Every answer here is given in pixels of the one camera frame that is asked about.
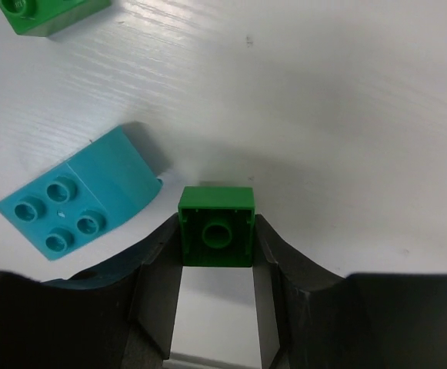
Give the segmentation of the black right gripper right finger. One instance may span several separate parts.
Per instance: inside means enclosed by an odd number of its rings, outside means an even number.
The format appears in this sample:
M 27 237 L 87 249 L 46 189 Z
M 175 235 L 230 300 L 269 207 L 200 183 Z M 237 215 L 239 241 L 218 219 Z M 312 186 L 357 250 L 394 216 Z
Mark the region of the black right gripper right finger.
M 447 274 L 340 277 L 255 219 L 264 368 L 447 368 Z

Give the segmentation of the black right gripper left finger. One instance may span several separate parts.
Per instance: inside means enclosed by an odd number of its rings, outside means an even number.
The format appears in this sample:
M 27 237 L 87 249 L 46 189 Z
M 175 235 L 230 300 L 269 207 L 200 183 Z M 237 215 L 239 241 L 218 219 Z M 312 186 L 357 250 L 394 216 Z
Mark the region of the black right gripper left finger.
M 181 279 L 176 216 L 68 279 L 0 271 L 0 368 L 160 368 Z

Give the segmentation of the teal curved lego brick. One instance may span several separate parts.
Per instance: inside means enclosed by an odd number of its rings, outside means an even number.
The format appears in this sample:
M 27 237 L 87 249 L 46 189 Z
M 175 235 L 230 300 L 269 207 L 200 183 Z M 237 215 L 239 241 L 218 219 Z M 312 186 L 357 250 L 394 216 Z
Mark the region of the teal curved lego brick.
M 116 127 L 0 200 L 0 214 L 54 261 L 136 216 L 161 188 Z

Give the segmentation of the small green lego brick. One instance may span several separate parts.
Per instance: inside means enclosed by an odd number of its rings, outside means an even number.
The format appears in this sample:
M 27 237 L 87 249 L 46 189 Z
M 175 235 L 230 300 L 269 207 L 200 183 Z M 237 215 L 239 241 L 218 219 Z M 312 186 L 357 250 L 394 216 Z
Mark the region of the small green lego brick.
M 178 203 L 178 218 L 185 266 L 252 266 L 255 224 L 252 188 L 186 186 Z

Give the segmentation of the green square lego brick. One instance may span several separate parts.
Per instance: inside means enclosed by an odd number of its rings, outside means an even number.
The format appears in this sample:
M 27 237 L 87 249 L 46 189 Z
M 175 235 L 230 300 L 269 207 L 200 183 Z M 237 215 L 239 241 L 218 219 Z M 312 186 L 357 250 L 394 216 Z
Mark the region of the green square lego brick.
M 17 35 L 48 37 L 112 5 L 110 0 L 0 0 Z

